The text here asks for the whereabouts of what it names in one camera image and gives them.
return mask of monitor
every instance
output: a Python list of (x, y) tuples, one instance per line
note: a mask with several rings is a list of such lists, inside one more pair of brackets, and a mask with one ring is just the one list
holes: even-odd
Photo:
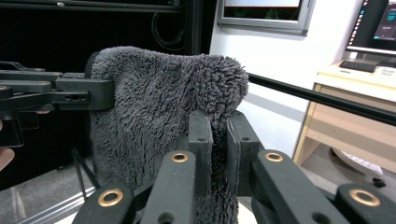
[(220, 0), (218, 25), (307, 35), (315, 0)]
[(396, 0), (363, 0), (346, 52), (357, 52), (358, 58), (396, 57)]

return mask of cable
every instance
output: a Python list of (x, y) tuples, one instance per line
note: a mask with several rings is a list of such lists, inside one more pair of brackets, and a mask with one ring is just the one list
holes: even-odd
[(183, 39), (184, 36), (184, 24), (180, 26), (180, 30), (177, 34), (177, 36), (171, 40), (171, 41), (165, 41), (161, 38), (160, 34), (158, 33), (157, 25), (158, 25), (158, 18), (160, 17), (159, 13), (154, 13), (152, 19), (151, 19), (151, 32), (154, 36), (155, 41), (164, 49), (169, 49), (169, 50), (181, 50), (184, 49), (184, 46), (182, 46), (179, 49), (171, 49), (174, 45), (180, 43), (180, 41)]

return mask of gray towel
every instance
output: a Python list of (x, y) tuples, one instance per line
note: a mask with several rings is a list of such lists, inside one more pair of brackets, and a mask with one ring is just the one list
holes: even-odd
[(158, 172), (163, 155), (188, 130), (190, 112), (211, 123), (212, 184), (198, 199), (196, 223), (237, 223), (238, 203), (224, 176), (226, 120), (248, 92), (240, 63), (223, 56), (177, 56), (119, 47), (104, 49), (92, 78), (114, 80), (115, 106), (91, 113), (93, 163), (101, 184), (123, 180), (135, 189)]

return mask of brass insert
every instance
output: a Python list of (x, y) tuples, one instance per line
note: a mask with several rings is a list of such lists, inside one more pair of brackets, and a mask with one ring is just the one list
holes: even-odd
[(265, 158), (268, 161), (283, 161), (283, 157), (275, 152), (269, 152), (265, 154)]
[(177, 153), (175, 155), (172, 156), (172, 161), (175, 162), (183, 162), (189, 159), (189, 156), (187, 154), (184, 153)]
[(358, 203), (362, 203), (367, 206), (377, 207), (381, 204), (379, 199), (374, 194), (364, 189), (352, 189), (349, 191), (350, 196)]
[(99, 196), (98, 203), (102, 207), (109, 207), (119, 203), (122, 197), (120, 189), (108, 189)]

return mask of floor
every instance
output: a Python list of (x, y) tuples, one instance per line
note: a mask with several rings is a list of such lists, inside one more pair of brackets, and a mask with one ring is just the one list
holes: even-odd
[[(376, 188), (370, 176), (348, 167), (334, 156), (327, 146), (320, 146), (301, 168), (315, 185), (331, 193), (335, 193), (337, 186), (341, 184), (354, 182), (373, 187), (396, 202), (396, 174), (384, 170), (387, 185), (381, 189)], [(86, 189), (92, 187), (85, 175), (84, 183)], [(75, 200), (67, 201), (71, 197), (75, 197)], [(239, 202), (240, 223), (256, 223), (251, 213), (250, 198), (239, 198)], [(61, 170), (51, 171), (11, 189), (0, 191), (0, 223), (56, 223), (75, 214), (82, 203), (76, 170), (71, 164)], [(68, 210), (59, 213), (60, 208), (65, 207)], [(70, 220), (72, 217), (62, 223), (71, 223)]]

